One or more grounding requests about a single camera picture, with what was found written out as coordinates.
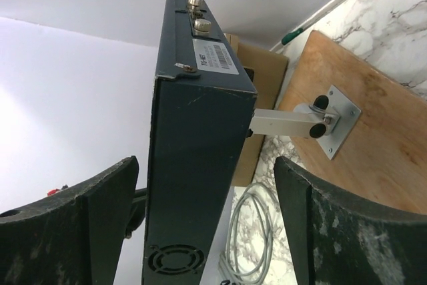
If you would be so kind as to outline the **tan plastic tool case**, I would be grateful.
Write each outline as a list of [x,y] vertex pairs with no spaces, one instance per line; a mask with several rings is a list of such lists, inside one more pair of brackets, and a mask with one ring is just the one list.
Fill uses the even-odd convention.
[[[236,35],[226,33],[225,37],[243,67],[250,70],[252,82],[258,92],[255,107],[273,109],[282,88],[289,59],[281,53],[243,43]],[[263,135],[254,134],[246,139],[234,172],[232,186],[246,187],[251,184],[263,142]]]

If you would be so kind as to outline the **wooden base board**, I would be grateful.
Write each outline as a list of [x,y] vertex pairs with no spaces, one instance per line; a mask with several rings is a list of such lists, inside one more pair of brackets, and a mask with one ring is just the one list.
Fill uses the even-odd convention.
[[361,110],[333,159],[295,137],[316,176],[379,204],[426,213],[426,102],[330,38],[310,33],[279,108],[292,111],[337,87]]

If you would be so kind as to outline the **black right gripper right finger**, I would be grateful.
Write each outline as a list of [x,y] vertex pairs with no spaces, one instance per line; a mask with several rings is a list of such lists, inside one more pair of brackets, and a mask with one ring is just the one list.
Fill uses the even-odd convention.
[[283,156],[274,178],[298,284],[425,284],[426,216],[372,202]]

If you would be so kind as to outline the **dark blue network switch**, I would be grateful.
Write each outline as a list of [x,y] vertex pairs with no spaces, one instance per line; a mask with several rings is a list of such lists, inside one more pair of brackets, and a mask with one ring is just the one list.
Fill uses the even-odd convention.
[[143,284],[199,284],[257,91],[204,0],[165,0],[147,167]]

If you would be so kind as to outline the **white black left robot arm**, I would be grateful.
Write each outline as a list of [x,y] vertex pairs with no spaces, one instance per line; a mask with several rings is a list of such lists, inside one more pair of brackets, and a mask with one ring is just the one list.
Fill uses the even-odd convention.
[[125,229],[125,238],[130,239],[134,231],[142,224],[146,215],[147,189],[138,189],[132,200],[129,221]]

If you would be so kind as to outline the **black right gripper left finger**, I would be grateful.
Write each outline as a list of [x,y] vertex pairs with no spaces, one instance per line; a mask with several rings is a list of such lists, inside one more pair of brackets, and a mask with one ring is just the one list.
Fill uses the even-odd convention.
[[113,284],[139,172],[131,156],[1,214],[2,284]]

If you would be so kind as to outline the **green handled tool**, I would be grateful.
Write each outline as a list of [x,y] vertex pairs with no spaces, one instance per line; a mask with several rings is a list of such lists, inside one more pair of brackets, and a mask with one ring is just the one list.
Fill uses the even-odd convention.
[[295,31],[289,32],[282,38],[281,44],[287,45],[289,42],[291,42],[293,39],[295,39],[298,35],[300,35],[303,32],[304,32],[304,28],[298,28]]

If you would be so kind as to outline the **metal switch stand bracket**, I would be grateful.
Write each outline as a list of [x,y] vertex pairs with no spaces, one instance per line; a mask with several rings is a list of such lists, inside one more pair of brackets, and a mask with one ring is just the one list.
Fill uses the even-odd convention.
[[332,85],[312,103],[293,111],[255,109],[248,136],[281,135],[315,139],[329,160],[335,158],[362,110]]

